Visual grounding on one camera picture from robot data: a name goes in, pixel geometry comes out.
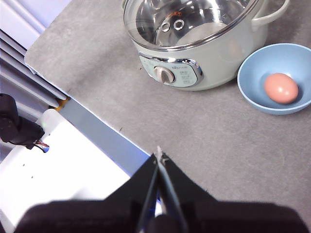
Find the white panel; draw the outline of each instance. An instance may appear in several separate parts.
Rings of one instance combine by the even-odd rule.
[[[1,76],[6,80],[10,81],[14,85],[22,88],[24,91],[27,91],[29,94],[34,96],[35,98],[43,101],[44,103],[48,104],[52,107],[58,107],[58,102],[55,100],[53,96],[48,95],[46,92],[40,90],[38,86],[34,83],[28,82],[27,80],[23,79],[21,75],[16,74],[10,71],[7,67],[1,66]]]
[[[7,44],[9,44],[11,47],[13,47],[16,51],[18,51],[20,54],[25,56],[26,50],[20,46],[16,41],[12,40],[10,37],[8,37],[5,33],[0,31],[0,38],[4,40]]]
[[[22,111],[24,113],[27,113],[33,116],[36,119],[38,119],[42,115],[42,112],[39,112],[36,109],[26,106],[25,104],[20,103],[18,101],[16,101],[16,106],[17,106],[18,112]]]
[[[38,33],[43,33],[45,27],[17,0],[4,0],[16,13],[26,20]]]
[[[4,0],[0,0],[0,22],[1,29],[26,49],[40,36]]]
[[[45,131],[48,153],[16,146],[0,164],[1,209],[14,226],[36,204],[102,200],[129,179],[55,110],[46,111],[38,124]]]
[[[1,59],[3,59],[5,62],[10,64],[11,66],[15,67],[18,71],[22,72],[25,74],[27,77],[30,79],[34,80],[37,84],[41,85],[48,91],[50,91],[52,94],[54,94],[56,97],[58,97],[61,100],[66,99],[66,95],[64,95],[62,92],[57,90],[55,87],[50,85],[48,82],[43,80],[40,76],[34,75],[26,66],[23,64],[19,63],[17,60],[12,58],[9,54],[1,50]]]
[[[61,13],[71,0],[18,0],[45,27]]]
[[[7,52],[9,55],[11,55],[12,57],[14,57],[16,60],[18,60],[20,63],[22,63],[23,65],[25,65],[24,62],[24,56],[22,54],[20,54],[19,52],[17,52],[13,47],[9,46],[6,42],[1,40],[0,43],[0,48],[2,50],[4,50],[5,52]]]

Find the egg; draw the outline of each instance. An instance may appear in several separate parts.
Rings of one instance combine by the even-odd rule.
[[[298,96],[298,85],[286,74],[270,74],[263,86],[268,97],[277,103],[292,103]]]

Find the white wall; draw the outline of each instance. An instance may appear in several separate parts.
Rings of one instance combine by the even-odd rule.
[[[0,0],[0,28],[25,49],[71,0]]]

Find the electric cooking pot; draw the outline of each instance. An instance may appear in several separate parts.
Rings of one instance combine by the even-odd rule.
[[[205,90],[236,77],[262,47],[268,24],[290,0],[266,15],[269,0],[123,0],[124,24],[139,58],[156,81]]]

